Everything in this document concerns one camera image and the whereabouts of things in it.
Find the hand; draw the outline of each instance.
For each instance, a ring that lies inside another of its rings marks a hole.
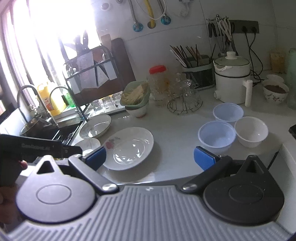
[[[19,161],[23,170],[27,169],[28,164],[25,161]],[[17,186],[0,187],[0,222],[11,224],[17,216],[17,207],[15,205],[15,195],[17,193]]]

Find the plastic bowl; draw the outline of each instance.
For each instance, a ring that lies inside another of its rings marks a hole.
[[[284,83],[284,79],[282,77],[278,76],[277,74],[268,74],[266,76],[266,78],[269,80],[274,80],[279,83]]]
[[[133,115],[133,116],[135,116],[137,118],[141,118],[144,115],[146,115],[148,104],[149,104],[149,102],[145,106],[143,106],[143,107],[141,107],[139,109],[134,109],[134,108],[129,108],[129,107],[125,107],[125,108],[126,108],[126,111],[130,115]]]
[[[288,96],[289,87],[283,83],[277,82],[276,80],[265,80],[262,82],[262,85],[263,85],[264,97],[268,103],[278,105],[278,104],[284,102]],[[286,91],[286,93],[280,94],[277,92],[270,91],[265,88],[266,85],[278,85],[279,87],[284,89]]]
[[[244,116],[244,110],[234,103],[222,103],[213,109],[217,121],[234,123]]]
[[[258,146],[268,136],[268,127],[260,119],[246,116],[234,125],[239,142],[249,148]]]
[[[235,129],[224,121],[211,121],[198,130],[201,146],[213,154],[227,151],[236,138]]]
[[[143,83],[146,83],[146,81],[133,81],[133,82],[130,82],[125,87],[123,93],[130,93],[135,88],[137,88],[139,85],[141,85]],[[120,105],[125,106],[125,107],[129,107],[129,108],[132,108],[133,110],[139,109],[139,108],[141,108],[141,107],[143,107],[143,106],[145,106],[147,104],[147,102],[149,101],[150,94],[151,94],[151,90],[150,90],[150,87],[148,86],[147,92],[146,92],[146,94],[144,95],[142,101],[139,104],[125,105],[125,104],[122,103],[122,101],[121,101],[122,99],[120,99]]]

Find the finger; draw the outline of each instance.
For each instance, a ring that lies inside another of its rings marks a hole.
[[[0,222],[11,224],[17,217],[17,209],[13,202],[0,205]]]
[[[19,161],[19,163],[23,170],[26,170],[28,168],[28,163],[26,161]]]
[[[15,195],[17,193],[17,186],[13,185],[12,187],[0,187],[0,193],[4,199],[14,202]]]

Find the white electric stewpot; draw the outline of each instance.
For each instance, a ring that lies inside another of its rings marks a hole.
[[[214,60],[216,87],[214,97],[223,102],[251,105],[253,81],[250,61],[228,51],[226,57]]]

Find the blue gripper pad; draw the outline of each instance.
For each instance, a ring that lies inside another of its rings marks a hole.
[[[200,146],[194,149],[194,160],[204,171],[216,163],[215,155],[210,155]]]
[[[101,165],[103,165],[106,156],[107,153],[105,147],[99,147],[84,157],[85,164],[96,171]]]

